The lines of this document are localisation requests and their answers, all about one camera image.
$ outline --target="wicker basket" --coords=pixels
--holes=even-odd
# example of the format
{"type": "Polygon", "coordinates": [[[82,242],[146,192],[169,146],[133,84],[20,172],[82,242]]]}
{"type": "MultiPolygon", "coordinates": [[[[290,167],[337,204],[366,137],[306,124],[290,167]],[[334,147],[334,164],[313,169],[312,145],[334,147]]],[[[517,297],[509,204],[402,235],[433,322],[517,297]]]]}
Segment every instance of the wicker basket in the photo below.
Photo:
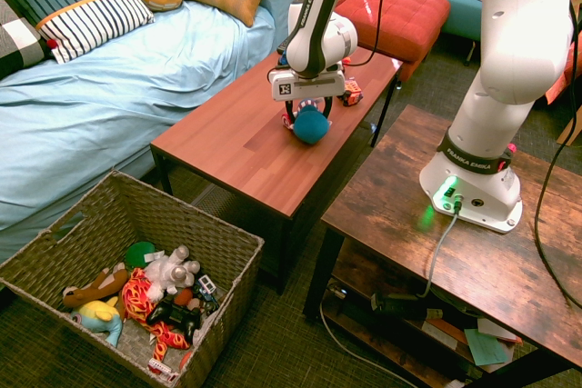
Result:
{"type": "MultiPolygon", "coordinates": [[[[248,308],[263,240],[126,174],[112,172],[51,227],[0,265],[0,283],[40,305],[87,341],[135,375],[165,387],[199,387],[208,376],[248,308]],[[78,224],[59,239],[59,230],[78,224]],[[216,285],[226,291],[212,325],[173,382],[150,373],[147,362],[154,346],[149,333],[133,320],[124,324],[117,348],[72,322],[62,304],[68,285],[92,282],[105,267],[122,262],[127,248],[151,241],[171,253],[178,245],[190,249],[216,285]]],[[[186,351],[169,349],[164,364],[177,371],[186,351]]]]}

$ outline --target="green ball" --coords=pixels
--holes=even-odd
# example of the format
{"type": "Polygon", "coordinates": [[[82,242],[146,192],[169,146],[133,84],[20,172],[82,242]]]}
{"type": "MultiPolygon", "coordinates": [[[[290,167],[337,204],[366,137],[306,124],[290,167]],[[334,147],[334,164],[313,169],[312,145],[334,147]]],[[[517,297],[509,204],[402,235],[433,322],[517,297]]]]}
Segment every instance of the green ball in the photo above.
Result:
{"type": "Polygon", "coordinates": [[[155,251],[156,248],[149,241],[140,241],[139,243],[132,244],[125,254],[125,268],[131,270],[137,267],[145,268],[147,262],[144,259],[144,255],[152,254],[155,251]]]}

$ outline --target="white stuffed animal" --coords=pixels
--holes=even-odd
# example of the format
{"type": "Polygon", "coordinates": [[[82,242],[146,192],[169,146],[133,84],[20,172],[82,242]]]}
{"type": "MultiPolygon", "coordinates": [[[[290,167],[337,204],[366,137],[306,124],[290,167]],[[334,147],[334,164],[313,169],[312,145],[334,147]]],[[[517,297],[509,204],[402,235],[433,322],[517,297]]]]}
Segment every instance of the white stuffed animal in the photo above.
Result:
{"type": "Polygon", "coordinates": [[[194,285],[194,275],[200,271],[198,261],[186,261],[190,252],[185,245],[180,245],[169,256],[156,259],[144,269],[145,277],[152,283],[147,290],[147,297],[152,303],[164,298],[164,291],[176,294],[178,286],[194,285]]]}

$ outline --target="black and white pillow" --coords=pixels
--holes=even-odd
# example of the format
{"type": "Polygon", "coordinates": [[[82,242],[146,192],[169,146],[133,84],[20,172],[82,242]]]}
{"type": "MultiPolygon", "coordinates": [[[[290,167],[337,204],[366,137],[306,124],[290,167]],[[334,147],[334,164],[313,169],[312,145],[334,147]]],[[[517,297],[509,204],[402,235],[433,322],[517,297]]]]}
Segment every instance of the black and white pillow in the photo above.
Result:
{"type": "Polygon", "coordinates": [[[0,0],[0,79],[45,59],[45,40],[19,13],[14,0],[0,0]]]}

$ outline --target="blue ball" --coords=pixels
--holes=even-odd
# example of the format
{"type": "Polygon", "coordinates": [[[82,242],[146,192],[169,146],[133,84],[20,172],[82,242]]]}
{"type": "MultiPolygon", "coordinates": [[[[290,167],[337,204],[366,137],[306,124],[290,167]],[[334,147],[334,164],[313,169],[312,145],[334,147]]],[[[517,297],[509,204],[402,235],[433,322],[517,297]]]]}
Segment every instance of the blue ball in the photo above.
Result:
{"type": "Polygon", "coordinates": [[[293,124],[293,132],[297,138],[308,144],[321,140],[329,130],[329,122],[317,108],[308,105],[301,109],[293,124]]]}

